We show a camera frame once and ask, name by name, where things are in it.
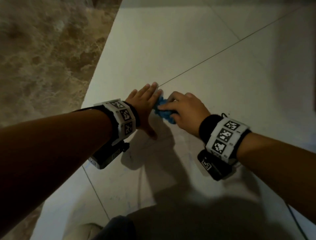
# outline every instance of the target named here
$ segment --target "brown marble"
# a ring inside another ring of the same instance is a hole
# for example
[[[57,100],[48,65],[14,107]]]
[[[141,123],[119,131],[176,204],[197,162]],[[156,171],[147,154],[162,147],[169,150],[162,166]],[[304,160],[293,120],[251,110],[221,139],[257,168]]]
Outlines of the brown marble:
[[[81,107],[120,2],[0,1],[0,127]],[[3,239],[29,239],[41,208]]]

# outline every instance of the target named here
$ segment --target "white floor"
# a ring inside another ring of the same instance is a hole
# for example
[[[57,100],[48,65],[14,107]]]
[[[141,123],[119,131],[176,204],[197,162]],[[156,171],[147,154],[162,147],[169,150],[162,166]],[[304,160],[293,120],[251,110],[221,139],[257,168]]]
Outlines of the white floor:
[[[272,2],[123,0],[82,107],[157,81],[165,96],[194,93],[212,113],[316,151],[315,6]],[[243,167],[213,181],[196,159],[201,141],[151,121],[157,142],[136,132],[107,168],[86,162],[45,202],[32,239],[117,215],[146,238],[303,239],[262,181]],[[294,213],[316,239],[315,225]]]

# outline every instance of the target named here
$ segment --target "wrist-mounted device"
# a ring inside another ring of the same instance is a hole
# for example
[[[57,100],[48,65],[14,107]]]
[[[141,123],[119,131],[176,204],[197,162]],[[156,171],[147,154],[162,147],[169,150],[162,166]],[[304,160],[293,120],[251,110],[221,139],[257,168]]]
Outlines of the wrist-mounted device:
[[[211,115],[202,122],[199,132],[206,146],[198,154],[198,160],[214,180],[229,177],[234,173],[234,165],[238,162],[237,149],[244,137],[251,132],[249,127],[227,116]]]
[[[94,104],[93,107],[79,109],[77,111],[96,109],[105,113],[112,123],[112,137],[97,150],[89,162],[98,169],[104,169],[121,152],[129,148],[129,143],[124,142],[140,125],[140,120],[135,108],[121,99]]]

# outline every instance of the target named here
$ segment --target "white shoe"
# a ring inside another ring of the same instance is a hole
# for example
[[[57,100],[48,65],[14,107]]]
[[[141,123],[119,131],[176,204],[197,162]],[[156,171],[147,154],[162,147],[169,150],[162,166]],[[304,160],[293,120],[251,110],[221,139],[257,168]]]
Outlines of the white shoe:
[[[91,240],[101,230],[102,227],[94,223],[79,225],[69,234],[64,236],[63,240]]]

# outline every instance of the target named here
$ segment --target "forearm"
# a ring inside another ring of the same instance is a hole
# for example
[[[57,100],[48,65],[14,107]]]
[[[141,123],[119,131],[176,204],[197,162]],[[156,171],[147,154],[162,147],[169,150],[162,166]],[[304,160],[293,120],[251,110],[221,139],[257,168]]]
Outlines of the forearm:
[[[316,222],[315,154],[250,133],[240,144],[237,159],[287,203]]]
[[[0,221],[7,225],[1,229],[9,230],[36,208],[111,135],[111,121],[98,110],[0,129],[0,192],[6,206]]]

